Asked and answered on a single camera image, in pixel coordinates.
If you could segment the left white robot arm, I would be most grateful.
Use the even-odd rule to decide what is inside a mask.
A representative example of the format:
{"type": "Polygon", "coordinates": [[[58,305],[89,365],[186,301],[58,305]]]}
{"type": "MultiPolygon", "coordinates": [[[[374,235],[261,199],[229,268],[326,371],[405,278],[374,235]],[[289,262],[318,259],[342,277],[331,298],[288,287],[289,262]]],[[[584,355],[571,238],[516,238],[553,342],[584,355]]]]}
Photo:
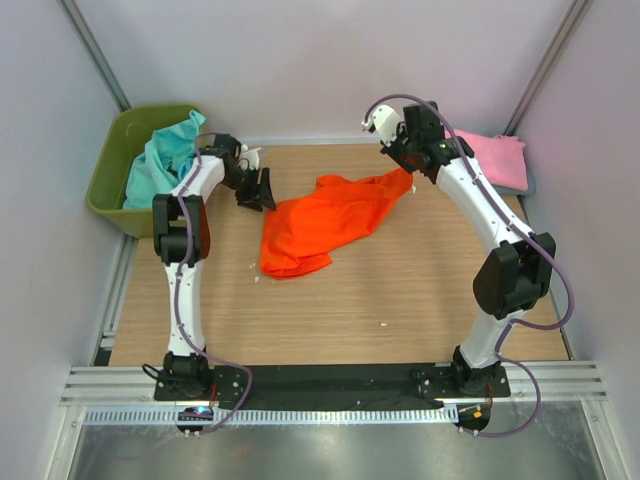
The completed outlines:
{"type": "Polygon", "coordinates": [[[201,279],[211,249],[206,202],[222,185],[236,203],[253,211],[275,210],[264,150],[250,148],[229,134],[215,134],[210,145],[195,147],[193,160],[171,192],[152,201],[154,251],[169,287],[171,330],[154,398],[201,400],[213,392],[201,319],[201,279]]]}

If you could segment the orange t shirt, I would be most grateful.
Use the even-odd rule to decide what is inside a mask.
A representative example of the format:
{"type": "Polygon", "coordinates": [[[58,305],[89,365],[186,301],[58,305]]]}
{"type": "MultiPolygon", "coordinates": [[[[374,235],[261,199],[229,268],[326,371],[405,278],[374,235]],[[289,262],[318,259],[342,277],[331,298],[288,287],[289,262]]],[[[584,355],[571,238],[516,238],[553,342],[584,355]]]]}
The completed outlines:
{"type": "Polygon", "coordinates": [[[373,234],[412,186],[413,176],[401,168],[359,180],[318,177],[313,192],[265,215],[261,272],[282,280],[329,266],[332,251],[373,234]]]}

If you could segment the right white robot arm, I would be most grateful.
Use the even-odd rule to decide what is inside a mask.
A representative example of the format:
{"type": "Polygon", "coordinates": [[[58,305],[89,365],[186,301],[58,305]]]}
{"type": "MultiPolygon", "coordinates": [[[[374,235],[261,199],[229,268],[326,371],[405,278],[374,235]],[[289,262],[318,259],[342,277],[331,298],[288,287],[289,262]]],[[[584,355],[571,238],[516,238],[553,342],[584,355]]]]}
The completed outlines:
{"type": "Polygon", "coordinates": [[[548,293],[555,240],[517,217],[487,180],[468,142],[441,121],[436,103],[407,105],[401,113],[382,104],[367,114],[364,127],[379,135],[382,154],[448,195],[486,252],[472,283],[478,314],[450,367],[455,392],[482,395],[498,372],[502,345],[516,319],[548,293]]]}

